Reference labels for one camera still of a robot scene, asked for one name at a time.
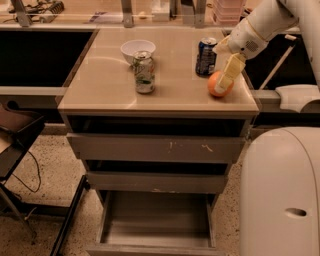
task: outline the open drawer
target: open drawer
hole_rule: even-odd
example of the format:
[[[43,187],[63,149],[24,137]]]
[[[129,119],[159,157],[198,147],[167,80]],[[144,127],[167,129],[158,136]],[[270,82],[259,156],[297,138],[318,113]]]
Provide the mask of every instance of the open drawer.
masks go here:
[[[166,162],[86,161],[96,190],[222,193],[231,165]]]
[[[235,163],[244,139],[173,135],[69,133],[83,160]]]
[[[215,256],[204,194],[108,192],[91,256]]]

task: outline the black cable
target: black cable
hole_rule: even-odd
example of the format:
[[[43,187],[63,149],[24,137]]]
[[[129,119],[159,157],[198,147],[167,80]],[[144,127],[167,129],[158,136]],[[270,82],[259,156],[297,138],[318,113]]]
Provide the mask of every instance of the black cable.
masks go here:
[[[8,20],[2,21],[2,23],[7,23],[7,22],[10,22],[10,21],[15,21],[15,22],[17,22],[17,19],[13,17],[12,19],[8,19]]]
[[[36,159],[36,157],[30,152],[28,151],[28,153],[32,156],[32,158],[34,159],[36,165],[37,165],[37,175],[38,175],[38,179],[39,179],[39,184],[36,190],[33,190],[32,188],[28,187],[19,177],[17,177],[15,174],[12,174],[18,181],[20,181],[20,183],[25,186],[29,191],[33,192],[33,193],[37,193],[41,187],[41,175],[40,175],[40,167],[39,167],[39,163]]]

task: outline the white bowl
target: white bowl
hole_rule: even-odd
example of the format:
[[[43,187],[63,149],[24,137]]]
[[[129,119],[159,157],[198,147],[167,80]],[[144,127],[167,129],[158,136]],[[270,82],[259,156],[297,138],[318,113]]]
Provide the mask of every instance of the white bowl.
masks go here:
[[[121,45],[120,49],[125,60],[132,65],[133,54],[135,52],[148,51],[152,55],[156,50],[156,46],[147,40],[131,40]]]

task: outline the cabinet top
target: cabinet top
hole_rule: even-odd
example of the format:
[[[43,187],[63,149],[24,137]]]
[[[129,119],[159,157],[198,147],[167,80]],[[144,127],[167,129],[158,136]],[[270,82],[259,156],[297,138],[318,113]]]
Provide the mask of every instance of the cabinet top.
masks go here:
[[[215,98],[207,89],[208,78],[195,72],[198,44],[203,37],[223,38],[220,28],[135,27],[101,28],[59,104],[65,113],[95,112],[232,112],[257,113],[258,106],[239,76],[233,91]],[[124,60],[120,46],[133,39],[156,45],[155,90],[135,90],[132,67]],[[226,60],[218,58],[216,70]]]

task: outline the dark soda can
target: dark soda can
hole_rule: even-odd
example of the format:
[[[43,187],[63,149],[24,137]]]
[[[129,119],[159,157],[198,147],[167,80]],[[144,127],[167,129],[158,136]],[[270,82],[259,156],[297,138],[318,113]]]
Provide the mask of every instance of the dark soda can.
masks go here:
[[[209,76],[214,72],[217,55],[212,49],[217,45],[213,37],[202,38],[198,46],[196,73],[199,76]]]

